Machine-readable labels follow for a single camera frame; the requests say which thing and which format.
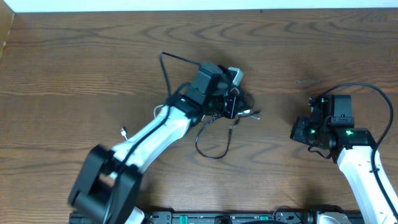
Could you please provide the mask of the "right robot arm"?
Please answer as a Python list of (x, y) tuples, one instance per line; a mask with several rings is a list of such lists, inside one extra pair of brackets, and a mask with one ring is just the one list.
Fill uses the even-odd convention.
[(311, 115), (299, 116), (290, 138), (332, 159), (346, 177), (365, 223), (397, 223), (397, 195), (382, 167), (376, 142), (355, 128), (349, 95), (310, 98)]

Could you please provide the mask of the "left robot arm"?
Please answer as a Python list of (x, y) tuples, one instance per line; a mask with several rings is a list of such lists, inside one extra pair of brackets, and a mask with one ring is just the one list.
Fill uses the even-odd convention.
[(147, 126), (110, 150), (97, 145), (89, 152), (68, 203), (93, 223), (142, 223), (146, 215), (136, 200), (146, 169), (205, 116), (234, 118), (243, 75), (238, 68), (200, 63), (194, 81), (168, 97)]

